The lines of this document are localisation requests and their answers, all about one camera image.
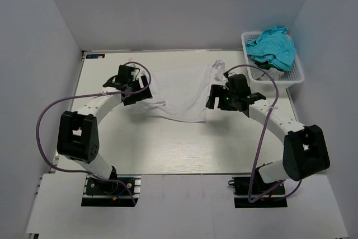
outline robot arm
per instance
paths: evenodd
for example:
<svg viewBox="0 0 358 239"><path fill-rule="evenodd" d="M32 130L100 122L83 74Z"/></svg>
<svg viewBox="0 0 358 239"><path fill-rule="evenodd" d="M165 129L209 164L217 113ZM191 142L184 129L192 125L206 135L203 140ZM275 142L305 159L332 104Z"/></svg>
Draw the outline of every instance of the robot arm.
<svg viewBox="0 0 358 239"><path fill-rule="evenodd" d="M136 79L134 67L120 65L118 75L111 77L103 85L103 96L93 98L78 111L65 111L60 120L57 142L59 154L74 160L87 171L104 179L116 179L116 170L99 154L98 125L117 105L131 105L137 101L152 98L147 88L137 94L106 95L105 92L139 91L142 89ZM141 76L143 88L148 85L147 77Z"/></svg>
<svg viewBox="0 0 358 239"><path fill-rule="evenodd" d="M251 93L243 74L228 77L225 86L212 85L206 107L213 109L219 98L221 110L240 111L264 125L271 104L260 93ZM323 132L316 125L305 126L273 109L267 128L284 144L282 160L256 169L255 178L265 184L291 178L299 181L329 168Z"/></svg>

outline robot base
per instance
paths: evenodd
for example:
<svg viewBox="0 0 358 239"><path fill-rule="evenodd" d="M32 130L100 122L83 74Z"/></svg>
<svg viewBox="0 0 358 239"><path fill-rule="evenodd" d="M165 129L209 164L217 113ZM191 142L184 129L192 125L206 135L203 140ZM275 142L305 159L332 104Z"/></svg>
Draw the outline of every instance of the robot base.
<svg viewBox="0 0 358 239"><path fill-rule="evenodd" d="M285 187L282 184L277 189L275 189L272 195L265 195L266 198L262 198L254 203L249 203L248 201L248 186L249 186L250 177L249 176L237 176L233 177L232 180L228 182L229 186L234 188L234 203L235 208L279 208L287 207L286 199L277 200L277 198L285 196ZM270 187L275 185L265 184L263 182L255 181L252 189L252 197L263 193L265 190L268 190Z"/></svg>
<svg viewBox="0 0 358 239"><path fill-rule="evenodd" d="M127 184L133 194L135 201L138 201L140 193L140 176L120 176L117 179ZM104 192L98 185L98 181L88 177L84 185L82 196L82 207L134 207L133 201L125 188L118 184L111 192Z"/></svg>

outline teal cloth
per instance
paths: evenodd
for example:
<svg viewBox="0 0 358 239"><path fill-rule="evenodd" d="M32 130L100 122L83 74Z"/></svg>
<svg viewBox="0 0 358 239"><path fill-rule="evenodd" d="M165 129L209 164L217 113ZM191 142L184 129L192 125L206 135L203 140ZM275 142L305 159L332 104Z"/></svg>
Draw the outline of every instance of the teal cloth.
<svg viewBox="0 0 358 239"><path fill-rule="evenodd" d="M260 63L269 62L278 69L291 71L296 49L293 41L287 38L287 31L287 28L277 26L266 29L246 44L247 55Z"/></svg>

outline white wall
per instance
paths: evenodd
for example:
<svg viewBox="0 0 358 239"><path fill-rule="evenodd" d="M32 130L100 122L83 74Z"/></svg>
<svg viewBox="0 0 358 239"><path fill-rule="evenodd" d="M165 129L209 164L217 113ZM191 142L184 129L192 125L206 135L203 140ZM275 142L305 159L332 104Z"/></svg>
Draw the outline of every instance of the white wall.
<svg viewBox="0 0 358 239"><path fill-rule="evenodd" d="M358 238L358 0L306 0L292 28L305 82L291 93L299 119L323 128L329 182Z"/></svg>
<svg viewBox="0 0 358 239"><path fill-rule="evenodd" d="M241 33L290 27L305 0L55 0L82 50L240 47Z"/></svg>
<svg viewBox="0 0 358 239"><path fill-rule="evenodd" d="M53 0L0 0L0 238L23 238L37 184L48 171L35 125L51 101L73 94L81 52ZM60 113L41 130L53 156Z"/></svg>

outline basket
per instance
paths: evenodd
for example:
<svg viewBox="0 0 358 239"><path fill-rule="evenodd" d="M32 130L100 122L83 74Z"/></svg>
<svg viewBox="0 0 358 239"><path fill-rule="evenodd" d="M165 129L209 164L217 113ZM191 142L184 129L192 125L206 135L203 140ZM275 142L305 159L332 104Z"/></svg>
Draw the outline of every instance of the basket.
<svg viewBox="0 0 358 239"><path fill-rule="evenodd" d="M247 64L252 64L253 61L251 60L250 56L247 55L246 44L248 42L250 42L251 40L258 38L261 35L261 33L262 32L245 32L241 35L241 41L242 41L242 46L244 49L245 61ZM247 72L248 72L249 80L251 82L250 83L251 86L271 85L273 87L271 81L259 81L257 79L254 79L251 74L251 69L252 68L247 67ZM301 83L303 81L304 81L304 75L303 75L302 67L300 64L300 60L296 53L291 71L285 72L285 74L282 77L280 77L280 79L278 81L275 81L275 82L279 88L288 88L288 87L292 86L293 84Z"/></svg>

